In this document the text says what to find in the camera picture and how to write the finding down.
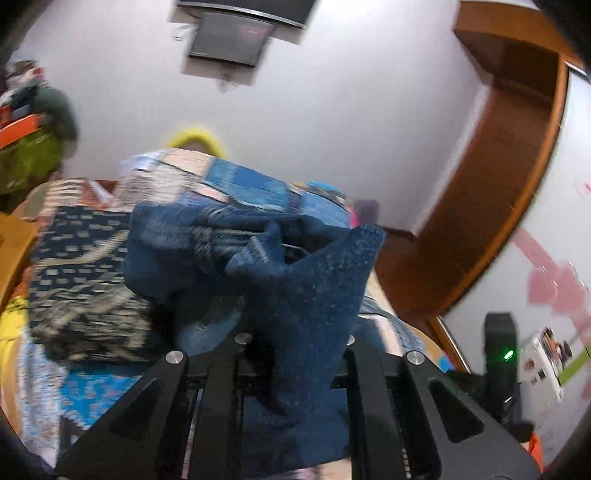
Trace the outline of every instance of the pile of clothes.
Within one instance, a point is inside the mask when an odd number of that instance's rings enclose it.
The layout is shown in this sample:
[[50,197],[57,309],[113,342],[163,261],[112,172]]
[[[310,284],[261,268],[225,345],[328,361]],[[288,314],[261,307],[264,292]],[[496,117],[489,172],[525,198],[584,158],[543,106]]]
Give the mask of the pile of clothes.
[[365,295],[383,231],[351,229],[351,205],[327,186],[308,191],[178,150],[132,165],[93,207],[79,205],[83,190],[71,186],[68,200],[44,212],[29,328],[52,360],[74,362],[66,418],[82,430],[92,424],[79,392],[93,375],[111,374],[97,362],[116,364],[122,378],[119,369],[172,348],[209,351],[243,321],[274,352],[269,389],[245,399],[244,475],[347,457],[346,394],[329,386],[349,336],[384,349],[378,315],[404,349],[422,349]]
[[78,129],[67,96],[48,84],[35,60],[12,63],[4,80],[6,89],[0,92],[0,209],[10,212],[57,169],[66,145],[77,139]]

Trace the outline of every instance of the pink sticker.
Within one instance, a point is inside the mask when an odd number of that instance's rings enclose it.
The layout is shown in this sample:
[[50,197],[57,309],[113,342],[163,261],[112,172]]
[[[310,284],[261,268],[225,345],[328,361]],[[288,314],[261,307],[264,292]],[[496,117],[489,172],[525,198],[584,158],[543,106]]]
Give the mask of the pink sticker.
[[555,282],[558,295],[552,304],[552,315],[568,316],[584,310],[589,302],[589,291],[570,263],[561,265]]
[[527,285],[527,303],[552,305],[558,296],[556,282],[545,268],[536,268],[530,273]]

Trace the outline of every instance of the silver screw head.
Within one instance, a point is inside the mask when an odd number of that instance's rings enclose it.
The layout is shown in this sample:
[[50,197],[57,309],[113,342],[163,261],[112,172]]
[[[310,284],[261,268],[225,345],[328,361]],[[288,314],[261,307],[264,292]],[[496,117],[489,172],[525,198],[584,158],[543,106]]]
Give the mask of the silver screw head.
[[413,365],[421,365],[425,361],[425,356],[421,352],[412,350],[411,352],[407,353],[407,360]]
[[166,361],[169,364],[179,364],[183,360],[183,353],[178,350],[173,350],[166,354]]
[[248,332],[242,332],[234,337],[234,341],[238,345],[248,345],[252,342],[252,335]]

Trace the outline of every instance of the blue cloth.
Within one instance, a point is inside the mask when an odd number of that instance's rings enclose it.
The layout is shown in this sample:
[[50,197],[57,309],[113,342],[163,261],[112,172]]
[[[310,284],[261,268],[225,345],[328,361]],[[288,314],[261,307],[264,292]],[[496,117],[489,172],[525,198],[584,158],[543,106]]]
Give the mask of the blue cloth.
[[327,225],[343,228],[349,226],[349,212],[347,210],[315,193],[304,192],[300,201],[299,213],[318,218]]
[[75,364],[61,387],[62,415],[89,429],[144,371],[136,365]]
[[383,238],[373,226],[348,230],[232,206],[135,208],[125,281],[177,310],[177,344],[189,355],[204,351],[241,318],[257,351],[272,352],[269,389],[245,401],[246,476],[346,456],[346,396],[329,387]]
[[228,160],[216,158],[203,183],[224,192],[242,205],[276,212],[288,210],[289,199],[284,182]]

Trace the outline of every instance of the wall-mounted monitor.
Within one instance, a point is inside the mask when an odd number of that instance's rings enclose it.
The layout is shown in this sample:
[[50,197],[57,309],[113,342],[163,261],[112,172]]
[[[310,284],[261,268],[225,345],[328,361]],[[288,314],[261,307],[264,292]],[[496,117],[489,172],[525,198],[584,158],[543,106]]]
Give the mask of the wall-mounted monitor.
[[272,23],[256,18],[208,12],[199,24],[189,57],[254,67],[273,28]]
[[314,2],[315,0],[177,0],[177,5],[236,12],[304,28]]

